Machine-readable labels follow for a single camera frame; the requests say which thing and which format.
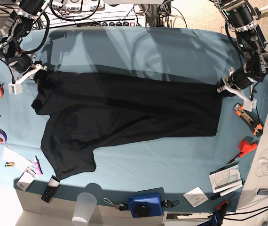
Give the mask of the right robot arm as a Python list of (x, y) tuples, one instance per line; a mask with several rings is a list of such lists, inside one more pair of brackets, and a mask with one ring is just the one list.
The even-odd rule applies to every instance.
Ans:
[[(13, 9), (9, 18), (0, 29), (0, 60), (9, 68), (11, 83), (8, 85), (10, 94), (21, 94), (22, 83), (26, 79), (33, 80), (38, 71), (46, 71), (40, 61), (33, 62), (36, 53), (46, 42), (50, 20), (45, 10), (49, 6), (48, 0), (15, 0), (17, 7)], [(45, 33), (38, 47), (23, 50), (21, 43), (32, 27), (41, 17), (46, 19)]]

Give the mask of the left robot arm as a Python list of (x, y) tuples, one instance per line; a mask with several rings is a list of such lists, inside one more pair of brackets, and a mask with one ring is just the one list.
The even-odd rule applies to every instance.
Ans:
[(215, 7), (225, 19), (229, 41), (245, 63), (238, 69), (231, 67), (221, 79), (218, 93), (238, 96), (243, 109), (251, 112), (256, 108), (255, 86), (268, 75), (268, 43), (260, 26), (255, 22), (259, 11), (247, 0), (215, 0)]

